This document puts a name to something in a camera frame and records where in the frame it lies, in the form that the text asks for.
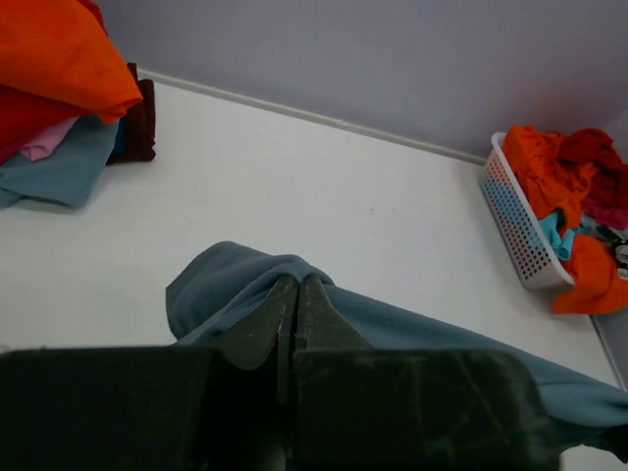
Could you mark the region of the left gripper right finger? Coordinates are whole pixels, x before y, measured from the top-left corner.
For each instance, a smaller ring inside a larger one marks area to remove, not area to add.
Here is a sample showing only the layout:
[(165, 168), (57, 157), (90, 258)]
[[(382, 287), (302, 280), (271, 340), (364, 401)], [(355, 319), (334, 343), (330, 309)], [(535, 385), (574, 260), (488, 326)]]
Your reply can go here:
[(333, 306), (319, 276), (307, 277), (299, 287), (294, 348), (373, 349)]

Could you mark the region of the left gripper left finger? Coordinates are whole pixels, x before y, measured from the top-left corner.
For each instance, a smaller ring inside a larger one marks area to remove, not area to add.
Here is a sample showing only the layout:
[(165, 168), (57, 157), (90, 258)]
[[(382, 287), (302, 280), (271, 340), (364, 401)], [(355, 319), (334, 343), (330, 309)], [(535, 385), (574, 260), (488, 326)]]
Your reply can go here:
[(290, 339), (299, 283), (280, 277), (263, 301), (246, 317), (210, 342), (231, 365), (242, 371), (260, 368), (283, 334)]

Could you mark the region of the blue-grey t shirt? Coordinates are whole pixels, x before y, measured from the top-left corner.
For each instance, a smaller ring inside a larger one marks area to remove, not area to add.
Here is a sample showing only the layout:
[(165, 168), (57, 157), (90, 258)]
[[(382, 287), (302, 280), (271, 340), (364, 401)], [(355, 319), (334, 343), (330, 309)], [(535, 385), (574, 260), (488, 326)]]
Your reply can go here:
[(180, 344), (206, 344), (261, 304), (277, 280), (321, 279), (341, 316), (381, 349), (495, 348), (534, 376), (559, 445), (587, 445), (627, 459), (627, 394), (514, 346), (335, 286), (297, 255), (270, 255), (221, 241), (197, 255), (166, 287), (168, 323)]

